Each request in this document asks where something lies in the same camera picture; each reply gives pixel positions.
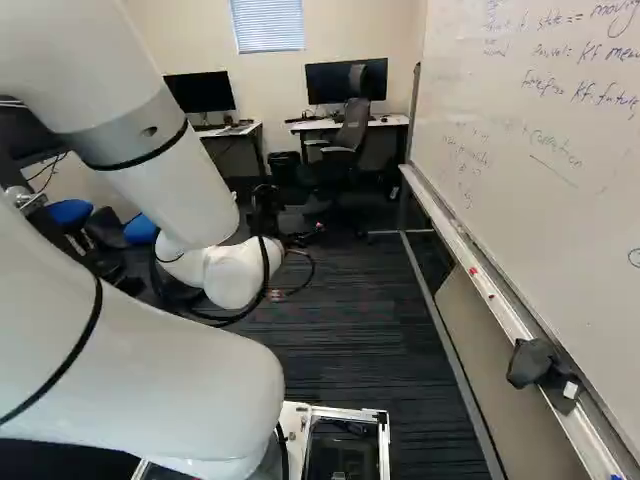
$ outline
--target window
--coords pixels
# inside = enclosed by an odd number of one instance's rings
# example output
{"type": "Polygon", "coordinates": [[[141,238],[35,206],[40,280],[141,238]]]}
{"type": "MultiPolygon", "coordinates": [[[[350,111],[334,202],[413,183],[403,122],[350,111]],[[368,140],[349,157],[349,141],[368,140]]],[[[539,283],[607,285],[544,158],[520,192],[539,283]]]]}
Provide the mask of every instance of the window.
{"type": "Polygon", "coordinates": [[[230,0],[240,53],[304,50],[302,0],[230,0]]]}

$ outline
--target blue stool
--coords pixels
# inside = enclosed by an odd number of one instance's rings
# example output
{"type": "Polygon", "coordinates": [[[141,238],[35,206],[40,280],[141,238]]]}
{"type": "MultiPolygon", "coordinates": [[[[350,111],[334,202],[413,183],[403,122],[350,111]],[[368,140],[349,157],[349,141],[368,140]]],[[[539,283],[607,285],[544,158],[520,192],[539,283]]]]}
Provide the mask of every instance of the blue stool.
{"type": "Polygon", "coordinates": [[[91,244],[82,229],[93,212],[93,204],[77,198],[47,205],[47,211],[65,235],[72,237],[85,252],[91,244]]]}
{"type": "Polygon", "coordinates": [[[140,213],[124,227],[124,238],[131,245],[149,245],[155,240],[157,232],[158,227],[140,213]]]}

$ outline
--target blue chair seat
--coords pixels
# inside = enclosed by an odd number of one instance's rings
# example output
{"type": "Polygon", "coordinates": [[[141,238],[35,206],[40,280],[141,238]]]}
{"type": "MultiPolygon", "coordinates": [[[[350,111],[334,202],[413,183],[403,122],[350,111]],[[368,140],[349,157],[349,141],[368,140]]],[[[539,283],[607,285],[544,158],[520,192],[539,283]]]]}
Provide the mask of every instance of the blue chair seat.
{"type": "Polygon", "coordinates": [[[93,212],[93,204],[74,198],[47,205],[47,210],[65,232],[71,232],[84,226],[93,212]]]}
{"type": "Polygon", "coordinates": [[[124,238],[131,245],[153,243],[158,227],[144,214],[139,214],[124,227],[124,238]]]}

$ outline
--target trash can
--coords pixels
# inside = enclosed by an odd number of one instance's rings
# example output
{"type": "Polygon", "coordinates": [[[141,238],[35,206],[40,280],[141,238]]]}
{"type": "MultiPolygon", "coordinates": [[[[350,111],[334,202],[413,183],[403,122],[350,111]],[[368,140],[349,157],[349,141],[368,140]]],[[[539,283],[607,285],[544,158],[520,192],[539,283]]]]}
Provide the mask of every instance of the trash can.
{"type": "Polygon", "coordinates": [[[296,170],[301,164],[300,152],[273,152],[267,157],[273,183],[280,187],[298,185],[296,170]]]}

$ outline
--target floor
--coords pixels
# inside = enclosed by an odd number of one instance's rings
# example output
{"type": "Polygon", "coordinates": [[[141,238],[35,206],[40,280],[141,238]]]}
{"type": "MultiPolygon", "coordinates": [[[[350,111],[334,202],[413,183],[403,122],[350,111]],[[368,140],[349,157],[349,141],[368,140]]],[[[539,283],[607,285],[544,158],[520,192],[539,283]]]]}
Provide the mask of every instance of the floor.
{"type": "MultiPolygon", "coordinates": [[[[395,205],[379,202],[378,207],[367,209],[367,226],[393,227],[395,205]]],[[[285,214],[282,229],[303,229],[299,219],[299,215],[285,214]]],[[[420,260],[435,285],[442,281],[447,267],[426,245],[420,260]]],[[[309,252],[317,262],[317,272],[307,289],[286,302],[263,302],[254,314],[229,329],[274,351],[285,372],[288,399],[388,410],[393,478],[489,479],[399,237],[376,237],[369,245],[349,232],[332,231],[309,252]]],[[[132,273],[146,276],[146,259],[145,251],[129,252],[132,273]]],[[[286,260],[272,288],[298,284],[307,268],[302,259],[286,260]]],[[[141,299],[157,303],[149,291],[141,299]]],[[[50,476],[30,475],[26,470],[17,476],[13,475],[17,469],[2,468],[17,461],[10,456],[11,448],[23,443],[0,442],[1,478],[81,478],[68,475],[73,466],[50,470],[50,476]]],[[[42,465],[42,456],[32,452],[28,457],[31,463],[42,465]]],[[[130,457],[111,458],[123,465],[131,462],[130,457]]]]}

